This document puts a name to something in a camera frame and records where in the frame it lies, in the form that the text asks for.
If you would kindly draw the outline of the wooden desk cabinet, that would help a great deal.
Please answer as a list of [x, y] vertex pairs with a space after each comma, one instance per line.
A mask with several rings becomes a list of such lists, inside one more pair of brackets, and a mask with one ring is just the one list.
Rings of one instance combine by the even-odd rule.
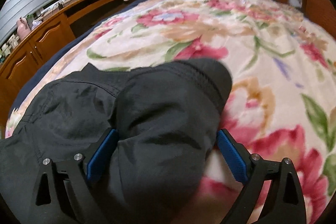
[[31, 31], [1, 64], [1, 126], [21, 88], [51, 57], [92, 28], [121, 0], [78, 0]]

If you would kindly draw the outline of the black zip jacket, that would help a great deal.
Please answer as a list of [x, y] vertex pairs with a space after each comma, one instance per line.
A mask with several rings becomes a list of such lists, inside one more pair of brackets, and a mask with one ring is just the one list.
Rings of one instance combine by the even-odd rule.
[[44, 159], [73, 160], [114, 130], [86, 180], [110, 222], [170, 223], [201, 182], [232, 88], [214, 59], [128, 72], [92, 64], [46, 84], [1, 141], [1, 223], [28, 223]]

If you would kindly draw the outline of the pink bottle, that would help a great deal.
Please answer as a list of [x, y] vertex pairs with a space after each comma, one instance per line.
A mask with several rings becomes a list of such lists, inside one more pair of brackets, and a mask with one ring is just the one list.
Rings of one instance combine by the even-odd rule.
[[20, 17], [17, 20], [17, 34], [21, 41], [23, 41], [26, 36], [28, 36], [31, 32], [31, 29], [28, 25], [28, 22], [25, 18]]

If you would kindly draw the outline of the floral bed blanket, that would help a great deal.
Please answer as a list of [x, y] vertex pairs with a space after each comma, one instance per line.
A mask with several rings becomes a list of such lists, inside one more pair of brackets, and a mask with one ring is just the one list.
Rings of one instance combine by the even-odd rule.
[[274, 0], [141, 0], [98, 24], [19, 100], [11, 136], [45, 84], [87, 64], [129, 71], [212, 57], [231, 72], [222, 124], [251, 153], [292, 159], [308, 223], [335, 193], [335, 39]]

